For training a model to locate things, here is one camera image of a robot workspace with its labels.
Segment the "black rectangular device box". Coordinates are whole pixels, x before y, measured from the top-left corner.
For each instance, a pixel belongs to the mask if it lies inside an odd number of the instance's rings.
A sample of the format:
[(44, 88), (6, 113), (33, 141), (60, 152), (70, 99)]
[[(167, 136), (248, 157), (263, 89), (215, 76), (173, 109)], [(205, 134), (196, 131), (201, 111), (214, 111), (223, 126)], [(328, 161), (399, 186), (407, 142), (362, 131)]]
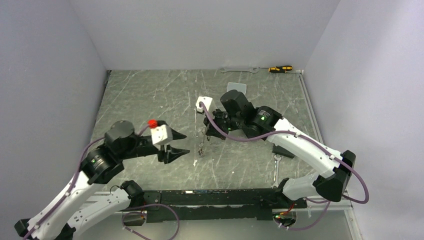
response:
[(275, 144), (272, 146), (272, 153), (273, 153), (273, 157), (276, 160), (281, 160), (282, 158), (293, 159), (295, 157), (295, 155), (291, 153), (290, 151)]

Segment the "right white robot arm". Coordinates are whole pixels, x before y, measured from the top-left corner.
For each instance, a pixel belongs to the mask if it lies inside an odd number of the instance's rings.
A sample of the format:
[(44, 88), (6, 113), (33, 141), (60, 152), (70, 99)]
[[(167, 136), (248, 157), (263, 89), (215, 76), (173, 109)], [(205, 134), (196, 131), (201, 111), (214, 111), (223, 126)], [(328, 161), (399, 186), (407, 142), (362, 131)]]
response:
[(276, 203), (289, 207), (295, 200), (321, 196), (339, 202), (352, 175), (356, 155), (340, 152), (311, 138), (281, 113), (269, 106), (255, 107), (240, 91), (230, 90), (220, 98), (224, 110), (216, 107), (213, 98), (200, 96), (196, 111), (205, 115), (206, 135), (229, 138), (229, 132), (241, 130), (243, 142), (264, 140), (281, 147), (305, 161), (314, 172), (298, 178), (283, 179), (277, 186)]

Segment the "yellow black screwdriver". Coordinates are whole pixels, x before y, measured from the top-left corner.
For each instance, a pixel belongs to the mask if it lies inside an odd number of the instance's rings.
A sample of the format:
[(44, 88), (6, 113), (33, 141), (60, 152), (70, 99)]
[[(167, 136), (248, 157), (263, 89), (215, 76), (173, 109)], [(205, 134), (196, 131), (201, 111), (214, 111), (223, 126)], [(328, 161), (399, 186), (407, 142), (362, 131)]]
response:
[(273, 74), (286, 74), (293, 71), (293, 66), (283, 65), (283, 66), (273, 66), (273, 67), (261, 67), (260, 69), (267, 70), (269, 73)]

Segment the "silver open-end wrench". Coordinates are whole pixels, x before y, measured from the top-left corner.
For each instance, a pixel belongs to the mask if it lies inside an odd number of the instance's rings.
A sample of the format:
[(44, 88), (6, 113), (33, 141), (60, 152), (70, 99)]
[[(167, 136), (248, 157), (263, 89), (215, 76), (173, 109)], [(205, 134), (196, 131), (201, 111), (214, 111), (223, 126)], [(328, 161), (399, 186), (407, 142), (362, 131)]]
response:
[(228, 72), (247, 72), (255, 74), (259, 71), (258, 67), (221, 67), (220, 72), (221, 73), (228, 73)]

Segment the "grey plastic box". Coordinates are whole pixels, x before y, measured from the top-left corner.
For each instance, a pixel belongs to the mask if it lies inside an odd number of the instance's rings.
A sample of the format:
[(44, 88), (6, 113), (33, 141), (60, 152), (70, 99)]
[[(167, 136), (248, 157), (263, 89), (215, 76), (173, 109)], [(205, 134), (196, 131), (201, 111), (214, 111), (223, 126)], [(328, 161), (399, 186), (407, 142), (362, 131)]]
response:
[(229, 82), (227, 84), (226, 91), (229, 92), (229, 91), (232, 91), (232, 90), (235, 90), (235, 91), (241, 92), (243, 94), (246, 94), (247, 93), (247, 85), (244, 84), (244, 83)]

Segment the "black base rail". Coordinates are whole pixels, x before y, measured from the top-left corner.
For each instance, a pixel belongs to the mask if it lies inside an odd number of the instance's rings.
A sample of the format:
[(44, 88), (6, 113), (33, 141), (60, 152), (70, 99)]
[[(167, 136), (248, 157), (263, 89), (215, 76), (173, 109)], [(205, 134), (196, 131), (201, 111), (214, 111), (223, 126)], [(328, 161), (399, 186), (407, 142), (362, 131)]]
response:
[(290, 200), (271, 188), (148, 190), (143, 210), (148, 223), (179, 219), (256, 219), (270, 221), (279, 211), (306, 209), (303, 199)]

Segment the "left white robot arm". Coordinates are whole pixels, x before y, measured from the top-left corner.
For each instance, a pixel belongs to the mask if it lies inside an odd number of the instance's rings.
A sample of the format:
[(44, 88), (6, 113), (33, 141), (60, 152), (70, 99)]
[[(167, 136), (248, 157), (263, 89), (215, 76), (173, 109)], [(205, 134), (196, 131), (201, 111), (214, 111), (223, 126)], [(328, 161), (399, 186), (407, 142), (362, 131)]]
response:
[(70, 240), (117, 211), (142, 207), (145, 193), (133, 180), (86, 208), (82, 205), (124, 170), (124, 160), (156, 155), (159, 162), (169, 164), (189, 153), (171, 147), (171, 141), (186, 136), (165, 121), (151, 119), (145, 129), (150, 135), (136, 132), (130, 121), (115, 122), (103, 137), (85, 147), (63, 190), (40, 213), (14, 225), (17, 234), (24, 240)]

